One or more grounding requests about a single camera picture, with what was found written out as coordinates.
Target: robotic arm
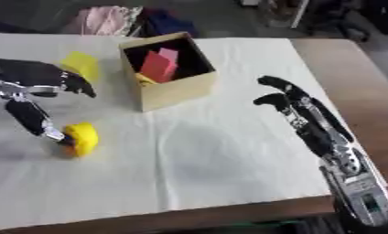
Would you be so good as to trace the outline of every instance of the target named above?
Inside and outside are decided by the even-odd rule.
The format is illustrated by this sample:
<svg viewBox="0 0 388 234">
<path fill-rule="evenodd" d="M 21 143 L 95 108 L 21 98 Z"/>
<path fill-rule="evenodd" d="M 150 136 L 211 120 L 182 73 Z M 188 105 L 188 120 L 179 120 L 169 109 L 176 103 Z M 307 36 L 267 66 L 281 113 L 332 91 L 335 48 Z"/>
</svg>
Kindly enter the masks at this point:
<svg viewBox="0 0 388 234">
<path fill-rule="evenodd" d="M 270 104 L 283 113 L 296 134 L 321 159 L 319 169 L 335 197 L 342 227 L 350 233 L 388 230 L 388 191 L 370 157 L 355 148 L 349 131 L 322 102 L 298 86 L 269 76 L 258 82 L 282 91 L 253 103 Z"/>
<path fill-rule="evenodd" d="M 52 64 L 0 59 L 0 99 L 7 100 L 6 110 L 34 135 L 73 146 L 73 139 L 57 130 L 46 112 L 28 98 L 29 95 L 56 97 L 59 91 L 96 96 L 83 77 Z"/>
</svg>

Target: wooden table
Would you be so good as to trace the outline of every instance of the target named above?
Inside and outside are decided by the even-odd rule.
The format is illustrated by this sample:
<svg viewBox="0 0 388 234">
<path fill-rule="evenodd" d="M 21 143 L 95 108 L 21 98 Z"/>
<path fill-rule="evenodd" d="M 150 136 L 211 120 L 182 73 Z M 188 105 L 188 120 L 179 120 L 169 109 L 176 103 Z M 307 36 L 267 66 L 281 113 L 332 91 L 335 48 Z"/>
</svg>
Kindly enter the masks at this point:
<svg viewBox="0 0 388 234">
<path fill-rule="evenodd" d="M 348 40 L 296 39 L 293 44 L 388 181 L 388 80 L 358 46 Z M 331 201 L 331 197 L 309 197 L 10 229 L 7 233 L 197 229 L 329 213 L 333 211 Z"/>
</svg>

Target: pink foam piece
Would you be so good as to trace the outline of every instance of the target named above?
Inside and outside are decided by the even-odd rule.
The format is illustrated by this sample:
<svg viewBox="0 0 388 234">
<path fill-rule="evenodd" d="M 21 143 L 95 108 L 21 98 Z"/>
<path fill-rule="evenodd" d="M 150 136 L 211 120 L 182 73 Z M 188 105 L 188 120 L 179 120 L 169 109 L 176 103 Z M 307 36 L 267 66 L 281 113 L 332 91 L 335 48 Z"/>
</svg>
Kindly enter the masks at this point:
<svg viewBox="0 0 388 234">
<path fill-rule="evenodd" d="M 170 61 L 177 63 L 178 51 L 169 49 L 169 48 L 161 48 L 160 52 L 158 52 L 164 58 L 169 59 Z"/>
<path fill-rule="evenodd" d="M 140 73 L 155 82 L 163 83 L 171 80 L 176 68 L 176 63 L 150 50 Z"/>
</svg>

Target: yellow block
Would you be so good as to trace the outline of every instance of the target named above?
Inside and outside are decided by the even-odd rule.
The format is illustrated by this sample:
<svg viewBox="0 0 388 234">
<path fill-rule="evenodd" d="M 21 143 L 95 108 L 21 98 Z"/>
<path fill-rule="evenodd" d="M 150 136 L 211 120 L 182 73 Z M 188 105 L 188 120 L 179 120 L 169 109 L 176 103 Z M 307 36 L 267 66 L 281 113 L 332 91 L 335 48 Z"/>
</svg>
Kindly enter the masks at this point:
<svg viewBox="0 0 388 234">
<path fill-rule="evenodd" d="M 73 156 L 82 157 L 93 151 L 99 142 L 99 136 L 91 123 L 81 122 L 67 125 L 63 132 L 74 140 L 74 147 L 67 146 L 68 153 Z"/>
<path fill-rule="evenodd" d="M 93 82 L 99 77 L 97 58 L 79 51 L 72 51 L 60 62 L 60 67 L 81 75 L 88 82 Z"/>
</svg>

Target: open box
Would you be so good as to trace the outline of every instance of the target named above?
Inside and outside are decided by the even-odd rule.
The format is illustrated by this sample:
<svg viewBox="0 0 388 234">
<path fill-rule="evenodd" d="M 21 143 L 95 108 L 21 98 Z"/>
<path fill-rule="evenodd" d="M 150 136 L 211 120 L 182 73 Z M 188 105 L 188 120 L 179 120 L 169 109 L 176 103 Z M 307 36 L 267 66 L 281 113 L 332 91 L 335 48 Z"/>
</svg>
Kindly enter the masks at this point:
<svg viewBox="0 0 388 234">
<path fill-rule="evenodd" d="M 149 50 L 161 48 L 178 51 L 178 68 L 169 82 L 142 87 L 135 74 L 143 66 Z M 210 93 L 216 71 L 188 33 L 142 38 L 120 45 L 127 78 L 132 81 L 143 112 L 171 106 Z"/>
</svg>

